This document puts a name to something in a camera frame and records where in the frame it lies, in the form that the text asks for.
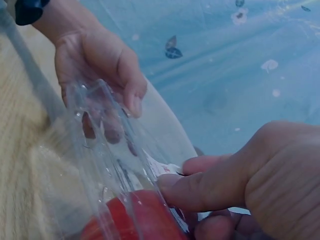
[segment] hand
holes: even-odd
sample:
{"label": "hand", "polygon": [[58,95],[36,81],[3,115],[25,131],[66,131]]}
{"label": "hand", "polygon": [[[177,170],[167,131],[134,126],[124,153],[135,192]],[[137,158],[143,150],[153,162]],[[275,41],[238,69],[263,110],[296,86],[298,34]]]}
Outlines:
{"label": "hand", "polygon": [[[68,84],[78,80],[89,84],[103,79],[133,117],[142,114],[141,101],[147,91],[147,81],[136,54],[77,0],[50,1],[33,26],[56,48],[56,74],[66,105]],[[113,114],[108,114],[107,119],[105,136],[110,143],[117,143],[122,131],[118,119]],[[86,136],[94,138],[88,115],[83,121]]]}
{"label": "hand", "polygon": [[158,184],[170,205],[213,211],[196,226],[197,240],[319,239],[318,126],[268,123],[237,153],[190,159],[183,172],[189,176],[163,175]]}
{"label": "hand", "polygon": [[[55,67],[62,98],[66,101],[66,86],[73,81],[87,83],[104,79],[134,117],[142,114],[142,98],[147,91],[147,82],[140,71],[136,54],[115,34],[104,27],[70,33],[56,43]],[[110,123],[117,121],[108,116],[105,136],[110,143],[120,139],[119,131]],[[93,136],[91,124],[87,123],[85,133]]]}

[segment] wrist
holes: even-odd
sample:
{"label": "wrist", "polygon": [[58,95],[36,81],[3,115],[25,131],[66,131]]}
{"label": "wrist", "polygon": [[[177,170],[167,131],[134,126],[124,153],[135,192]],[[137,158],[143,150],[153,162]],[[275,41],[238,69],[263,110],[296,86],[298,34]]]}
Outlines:
{"label": "wrist", "polygon": [[56,45],[63,36],[94,29],[100,23],[77,0],[50,0],[42,17],[32,25]]}

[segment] clear plastic bag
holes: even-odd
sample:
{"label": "clear plastic bag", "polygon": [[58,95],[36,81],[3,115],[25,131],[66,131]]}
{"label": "clear plastic bag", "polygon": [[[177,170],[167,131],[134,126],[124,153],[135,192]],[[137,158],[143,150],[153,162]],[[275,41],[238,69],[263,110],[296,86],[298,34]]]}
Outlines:
{"label": "clear plastic bag", "polygon": [[67,97],[68,114],[32,152],[43,238],[190,239],[198,215],[169,209],[156,184],[179,171],[166,149],[104,81],[72,85]]}

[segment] red object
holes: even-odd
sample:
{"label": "red object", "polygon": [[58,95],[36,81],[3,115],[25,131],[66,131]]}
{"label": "red object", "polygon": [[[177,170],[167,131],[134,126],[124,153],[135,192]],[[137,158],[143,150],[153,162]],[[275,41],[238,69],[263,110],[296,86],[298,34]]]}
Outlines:
{"label": "red object", "polygon": [[[153,190],[130,193],[132,210],[144,240],[187,240],[174,217]],[[133,220],[118,198],[106,203],[121,240],[139,240]],[[81,240],[103,240],[103,232],[96,217],[84,227]]]}

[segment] blue tablecloth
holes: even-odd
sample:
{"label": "blue tablecloth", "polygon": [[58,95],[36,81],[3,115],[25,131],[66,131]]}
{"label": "blue tablecloth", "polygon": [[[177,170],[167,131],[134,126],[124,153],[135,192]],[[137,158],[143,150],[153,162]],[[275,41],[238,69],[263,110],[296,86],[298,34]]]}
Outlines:
{"label": "blue tablecloth", "polygon": [[82,0],[205,154],[271,120],[320,123],[320,1]]}

